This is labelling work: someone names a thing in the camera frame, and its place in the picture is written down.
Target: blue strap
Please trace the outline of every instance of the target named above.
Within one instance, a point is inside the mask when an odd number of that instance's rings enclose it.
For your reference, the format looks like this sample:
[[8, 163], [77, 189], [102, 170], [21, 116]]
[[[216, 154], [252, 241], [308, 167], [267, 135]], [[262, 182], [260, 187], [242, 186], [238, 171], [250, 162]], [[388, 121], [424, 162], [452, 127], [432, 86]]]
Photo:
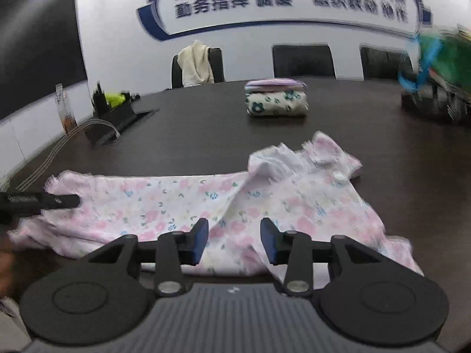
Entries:
[[399, 83], [404, 89], [406, 89], [406, 91], [409, 91], [410, 93], [415, 93], [420, 89], [423, 84], [427, 82], [427, 79], [429, 77], [429, 67], [432, 65], [433, 61], [440, 53], [442, 46], [443, 45], [440, 39], [435, 39], [430, 44], [430, 47], [427, 49], [427, 53], [425, 53], [422, 58], [422, 71], [417, 76], [415, 82], [405, 79], [400, 71], [397, 73]]

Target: black circular joint cover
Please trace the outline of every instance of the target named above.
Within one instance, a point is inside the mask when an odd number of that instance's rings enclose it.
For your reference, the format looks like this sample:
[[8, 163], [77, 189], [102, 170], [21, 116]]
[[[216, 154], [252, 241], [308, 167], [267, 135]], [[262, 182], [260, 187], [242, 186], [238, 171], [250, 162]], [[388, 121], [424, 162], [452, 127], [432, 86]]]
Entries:
[[147, 291], [108, 264], [64, 268], [32, 284], [20, 302], [33, 337], [53, 344], [86, 346], [133, 329], [148, 310]]
[[436, 283], [398, 264], [355, 264], [326, 285], [320, 308], [348, 338], [403, 347], [440, 332], [448, 299]]

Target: black screen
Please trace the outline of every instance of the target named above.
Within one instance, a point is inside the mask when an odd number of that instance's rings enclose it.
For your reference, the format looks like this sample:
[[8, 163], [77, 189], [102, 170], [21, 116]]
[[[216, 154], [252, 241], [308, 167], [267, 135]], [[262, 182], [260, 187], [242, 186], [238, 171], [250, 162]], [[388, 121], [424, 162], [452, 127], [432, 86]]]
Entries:
[[0, 0], [0, 119], [86, 79], [75, 0]]

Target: purple folded cloth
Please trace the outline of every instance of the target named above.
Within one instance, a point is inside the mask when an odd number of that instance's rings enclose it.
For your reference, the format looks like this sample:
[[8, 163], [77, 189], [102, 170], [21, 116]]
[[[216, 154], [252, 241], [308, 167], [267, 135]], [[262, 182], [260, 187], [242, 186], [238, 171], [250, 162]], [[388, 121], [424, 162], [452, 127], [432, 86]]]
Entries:
[[306, 84], [304, 82], [290, 78], [258, 79], [255, 81], [249, 81], [244, 86], [247, 93], [254, 93], [256, 91], [304, 91], [305, 88]]

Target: black office chair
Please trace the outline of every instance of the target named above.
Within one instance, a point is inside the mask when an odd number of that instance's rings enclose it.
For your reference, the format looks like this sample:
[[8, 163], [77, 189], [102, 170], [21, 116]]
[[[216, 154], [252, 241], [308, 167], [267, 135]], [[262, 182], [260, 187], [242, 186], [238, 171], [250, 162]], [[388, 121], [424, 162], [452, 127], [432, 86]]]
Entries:
[[412, 63], [401, 51], [378, 50], [367, 46], [360, 48], [361, 65], [365, 79], [392, 79], [397, 81], [397, 72], [410, 79], [413, 77]]
[[[183, 87], [181, 67], [178, 65], [178, 55], [172, 61], [172, 89]], [[220, 48], [211, 48], [208, 51], [209, 65], [213, 70], [214, 83], [224, 82], [224, 69], [222, 68], [222, 52]]]
[[328, 45], [274, 45], [275, 77], [335, 76]]

